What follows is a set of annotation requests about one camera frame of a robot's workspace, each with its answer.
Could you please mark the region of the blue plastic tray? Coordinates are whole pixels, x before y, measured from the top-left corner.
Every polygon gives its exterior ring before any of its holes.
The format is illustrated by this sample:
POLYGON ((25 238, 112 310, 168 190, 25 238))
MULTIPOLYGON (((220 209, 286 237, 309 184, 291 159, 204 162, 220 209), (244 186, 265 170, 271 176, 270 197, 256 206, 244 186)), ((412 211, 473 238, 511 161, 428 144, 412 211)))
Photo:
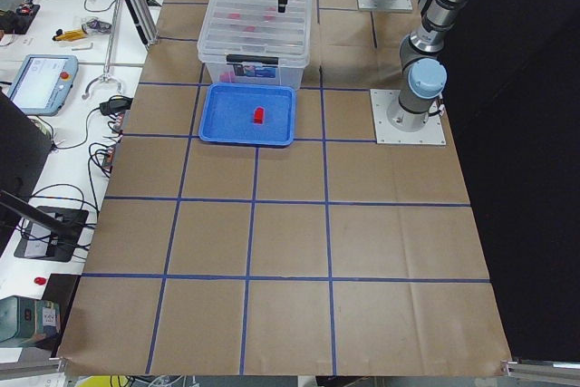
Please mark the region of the blue plastic tray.
POLYGON ((286 147, 295 138, 296 92, 285 86, 214 83, 209 86, 198 136, 206 142, 286 147), (253 123, 255 108, 265 121, 253 123))

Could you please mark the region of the reacher grabber tool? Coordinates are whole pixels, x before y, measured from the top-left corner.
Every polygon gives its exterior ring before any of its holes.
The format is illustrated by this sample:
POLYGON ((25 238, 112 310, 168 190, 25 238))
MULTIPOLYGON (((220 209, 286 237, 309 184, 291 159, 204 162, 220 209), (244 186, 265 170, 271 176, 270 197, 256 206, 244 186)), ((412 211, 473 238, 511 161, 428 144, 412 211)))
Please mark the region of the reacher grabber tool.
POLYGON ((82 94, 83 100, 88 100, 91 96, 92 88, 98 86, 99 84, 115 83, 116 87, 117 87, 117 93, 120 94, 122 92, 122 81, 115 78, 110 72, 111 57, 112 57, 112 51, 114 48, 115 35, 116 35, 116 30, 117 30, 117 21, 118 21, 120 8, 121 8, 121 0, 116 0, 114 10, 113 10, 113 15, 112 15, 111 33, 110 33, 109 40, 108 40, 108 46, 107 46, 107 51, 106 51, 105 63, 103 65, 103 71, 102 71, 102 74, 100 76, 94 78, 86 85, 85 90, 82 94))

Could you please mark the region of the black power adapter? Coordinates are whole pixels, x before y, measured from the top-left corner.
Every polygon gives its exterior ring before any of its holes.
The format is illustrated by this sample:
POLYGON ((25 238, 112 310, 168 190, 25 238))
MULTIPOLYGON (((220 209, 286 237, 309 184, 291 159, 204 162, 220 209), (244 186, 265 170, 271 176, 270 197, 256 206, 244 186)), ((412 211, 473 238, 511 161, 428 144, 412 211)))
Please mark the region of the black power adapter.
POLYGON ((133 99, 131 97, 112 96, 108 101, 99 104, 99 111, 103 116, 118 114, 129 110, 132 102, 133 99))

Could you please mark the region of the teach pendant tablet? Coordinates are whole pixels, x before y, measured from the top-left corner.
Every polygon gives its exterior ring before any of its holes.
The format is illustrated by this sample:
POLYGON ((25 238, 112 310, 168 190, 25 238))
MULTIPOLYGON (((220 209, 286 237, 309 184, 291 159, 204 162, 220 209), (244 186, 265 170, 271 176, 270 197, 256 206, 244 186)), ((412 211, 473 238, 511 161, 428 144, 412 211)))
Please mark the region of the teach pendant tablet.
POLYGON ((26 115, 54 116, 63 107, 78 72, 74 55, 29 54, 8 98, 26 115))

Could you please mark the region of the black monitor stand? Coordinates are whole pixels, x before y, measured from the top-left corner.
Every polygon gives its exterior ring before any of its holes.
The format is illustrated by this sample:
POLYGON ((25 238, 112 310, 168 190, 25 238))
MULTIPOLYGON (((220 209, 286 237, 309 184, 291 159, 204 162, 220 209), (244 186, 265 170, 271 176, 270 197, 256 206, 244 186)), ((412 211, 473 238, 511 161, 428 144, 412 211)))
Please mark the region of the black monitor stand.
POLYGON ((1 96, 1 248, 20 235, 19 258, 72 260, 89 212, 29 203, 52 148, 49 136, 1 96))

